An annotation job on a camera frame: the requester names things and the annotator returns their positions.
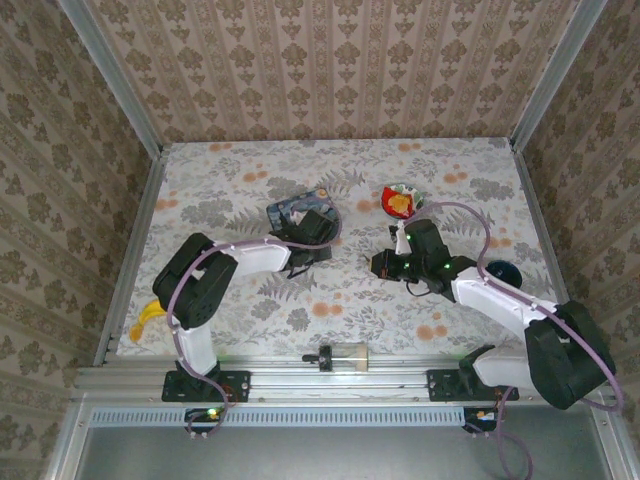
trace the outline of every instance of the vent grille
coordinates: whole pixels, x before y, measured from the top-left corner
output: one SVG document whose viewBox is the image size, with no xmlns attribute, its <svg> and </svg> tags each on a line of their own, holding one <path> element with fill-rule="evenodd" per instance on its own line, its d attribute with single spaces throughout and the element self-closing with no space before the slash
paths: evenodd
<svg viewBox="0 0 640 480">
<path fill-rule="evenodd" d="M 184 426 L 185 408 L 94 408 L 92 427 Z M 236 407 L 226 427 L 436 427 L 464 425 L 462 407 Z M 194 422 L 194 426 L 206 426 Z"/>
</svg>

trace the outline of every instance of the yellow banana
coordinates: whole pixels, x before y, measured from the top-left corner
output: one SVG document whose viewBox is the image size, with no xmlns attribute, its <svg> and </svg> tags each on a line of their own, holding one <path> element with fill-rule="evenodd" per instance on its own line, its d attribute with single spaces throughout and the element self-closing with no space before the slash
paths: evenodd
<svg viewBox="0 0 640 480">
<path fill-rule="evenodd" d="M 167 312 L 160 306 L 159 300 L 154 300 L 142 309 L 142 312 L 138 316 L 138 323 L 133 325 L 129 329 L 129 338 L 132 342 L 138 343 L 142 338 L 142 332 L 144 331 L 144 324 L 155 317 L 162 317 Z"/>
</svg>

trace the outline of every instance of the patterned wall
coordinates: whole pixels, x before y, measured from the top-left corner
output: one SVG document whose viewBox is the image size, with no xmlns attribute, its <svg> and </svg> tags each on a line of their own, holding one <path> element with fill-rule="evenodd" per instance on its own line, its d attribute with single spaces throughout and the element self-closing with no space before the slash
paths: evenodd
<svg viewBox="0 0 640 480">
<path fill-rule="evenodd" d="M 526 148 L 569 292 L 606 332 L 640 446 L 640 4 L 610 0 Z"/>
<path fill-rule="evenodd" d="M 38 478 L 149 159 L 55 2 L 0 2 L 0 478 Z"/>
<path fill-rule="evenodd" d="M 508 136 L 577 0 L 86 0 L 164 143 Z"/>
</svg>

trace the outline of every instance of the gray leaf pattern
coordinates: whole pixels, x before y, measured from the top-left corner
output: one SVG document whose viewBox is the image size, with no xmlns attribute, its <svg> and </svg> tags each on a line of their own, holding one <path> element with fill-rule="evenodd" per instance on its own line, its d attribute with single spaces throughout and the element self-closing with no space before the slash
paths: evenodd
<svg viewBox="0 0 640 480">
<path fill-rule="evenodd" d="M 404 284 L 369 272 L 371 256 L 394 246 L 388 230 L 394 220 L 380 208 L 383 186 L 394 182 L 420 188 L 427 205 L 456 200 L 477 209 L 491 226 L 487 260 L 514 263 L 525 291 L 554 299 L 504 139 L 176 144 L 118 354 L 174 353 L 163 321 L 147 322 L 139 343 L 128 332 L 154 299 L 153 280 L 188 235 L 202 232 L 215 242 L 263 237 L 271 230 L 269 204 L 317 188 L 327 191 L 343 218 L 332 258 L 291 280 L 287 272 L 234 277 L 212 323 L 220 355 L 298 356 L 327 342 L 366 342 L 385 354 L 460 355 L 487 343 L 517 342 L 478 312 L 436 296 L 413 298 Z M 453 255 L 478 255 L 484 231 L 474 217 L 441 207 L 430 218 Z M 27 282 L 25 276 L 26 269 L 16 280 Z M 0 351 L 10 354 L 11 346 L 0 343 Z M 47 363 L 48 353 L 36 359 L 40 372 L 56 368 Z"/>
</svg>

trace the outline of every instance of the floral tablecloth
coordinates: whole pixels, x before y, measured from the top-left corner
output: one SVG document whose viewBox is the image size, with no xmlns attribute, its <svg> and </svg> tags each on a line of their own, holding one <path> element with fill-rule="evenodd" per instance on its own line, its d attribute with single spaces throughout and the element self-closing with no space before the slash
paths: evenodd
<svg viewBox="0 0 640 480">
<path fill-rule="evenodd" d="M 383 186 L 394 182 L 420 189 L 426 204 L 455 200 L 479 210 L 492 228 L 487 259 L 513 262 L 523 290 L 555 300 L 503 138 L 176 144 L 117 353 L 175 353 L 164 319 L 149 321 L 138 343 L 128 330 L 154 299 L 154 278 L 191 233 L 215 241 L 263 236 L 270 229 L 268 204 L 317 187 L 328 190 L 343 218 L 333 259 L 292 280 L 284 273 L 234 279 L 214 317 L 220 354 L 292 356 L 324 342 L 364 341 L 374 353 L 458 355 L 488 342 L 516 342 L 480 313 L 436 295 L 414 298 L 403 283 L 369 272 L 368 259 L 393 248 L 393 220 L 379 199 Z M 484 234 L 475 219 L 450 208 L 431 218 L 452 255 L 477 256 Z"/>
</svg>

